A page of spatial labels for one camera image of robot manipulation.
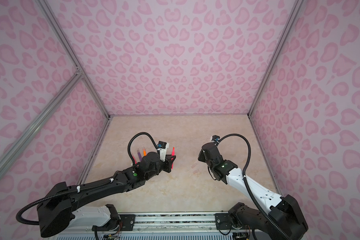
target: beige marble tabletop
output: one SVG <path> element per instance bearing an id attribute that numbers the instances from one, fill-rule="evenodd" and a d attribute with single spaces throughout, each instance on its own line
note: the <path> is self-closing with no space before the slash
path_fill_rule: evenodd
<path id="1" fill-rule="evenodd" d="M 129 192 L 110 195 L 88 204 L 114 204 L 118 212 L 198 212 L 227 211 L 237 202 L 252 208 L 254 204 L 245 195 L 222 181 L 214 181 L 204 162 L 197 160 L 201 146 L 212 135 L 223 137 L 230 133 L 245 136 L 251 144 L 252 157 L 247 175 L 275 191 L 268 168 L 246 115 L 216 116 L 118 116 L 112 119 L 86 182 L 112 176 L 116 170 L 131 165 L 127 153 L 130 139 L 139 132 L 148 132 L 157 143 L 169 143 L 169 153 L 175 147 L 176 160 L 171 173 L 161 172 L 145 185 Z M 139 136 L 131 152 L 137 158 L 142 153 L 155 151 L 147 136 Z M 239 137 L 229 137 L 219 145 L 224 159 L 240 168 L 247 158 L 247 146 Z"/>

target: orange marker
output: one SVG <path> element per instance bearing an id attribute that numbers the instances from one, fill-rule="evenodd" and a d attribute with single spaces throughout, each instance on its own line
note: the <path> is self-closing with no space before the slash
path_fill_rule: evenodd
<path id="1" fill-rule="evenodd" d="M 171 156 L 174 156 L 175 155 L 175 147 L 173 147 L 173 149 L 172 149 L 172 154 L 171 154 Z"/>

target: black mounting plate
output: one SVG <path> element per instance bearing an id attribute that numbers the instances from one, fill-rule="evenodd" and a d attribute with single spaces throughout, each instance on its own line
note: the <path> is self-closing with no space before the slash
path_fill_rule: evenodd
<path id="1" fill-rule="evenodd" d="M 121 227 L 121 231 L 132 231 L 133 226 L 135 225 L 135 217 L 134 214 L 119 214 L 120 220 L 123 223 Z"/>
<path id="2" fill-rule="evenodd" d="M 215 214 L 217 230 L 230 230 L 233 228 L 233 221 L 229 214 Z"/>

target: heart-patterned wallpaper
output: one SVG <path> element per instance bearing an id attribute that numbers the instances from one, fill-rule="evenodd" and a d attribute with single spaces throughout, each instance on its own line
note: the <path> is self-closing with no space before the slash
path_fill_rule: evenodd
<path id="1" fill-rule="evenodd" d="M 294 0 L 51 0 L 111 114 L 247 113 Z"/>
<path id="2" fill-rule="evenodd" d="M 0 180 L 0 240 L 43 239 L 39 226 L 17 222 L 16 213 L 59 182 L 77 184 L 104 123 L 104 115 L 79 82 Z M 37 220 L 36 207 L 23 217 Z"/>
<path id="3" fill-rule="evenodd" d="M 74 72 L 32 0 L 0 1 L 0 157 Z"/>
<path id="4" fill-rule="evenodd" d="M 360 1 L 307 2 L 253 119 L 308 240 L 360 239 Z"/>

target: purple marker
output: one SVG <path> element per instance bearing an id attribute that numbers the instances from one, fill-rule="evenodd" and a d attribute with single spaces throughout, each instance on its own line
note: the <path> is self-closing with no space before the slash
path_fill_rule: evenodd
<path id="1" fill-rule="evenodd" d="M 137 150 L 137 155 L 139 156 L 139 159 L 140 159 L 140 162 L 141 162 L 142 157 L 141 157 L 141 153 L 140 153 L 139 149 Z"/>

